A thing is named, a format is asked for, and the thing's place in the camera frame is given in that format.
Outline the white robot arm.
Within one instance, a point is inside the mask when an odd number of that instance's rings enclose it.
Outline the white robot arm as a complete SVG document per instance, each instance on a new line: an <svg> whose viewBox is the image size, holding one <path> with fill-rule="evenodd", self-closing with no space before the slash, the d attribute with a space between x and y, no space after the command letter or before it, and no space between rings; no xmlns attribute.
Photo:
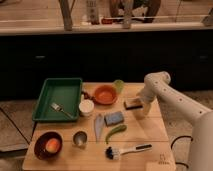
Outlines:
<svg viewBox="0 0 213 171"><path fill-rule="evenodd" d="M166 71L147 74L139 98L143 104L150 104L159 96L179 110L193 126L188 171L213 171L213 109L175 90L170 81Z"/></svg>

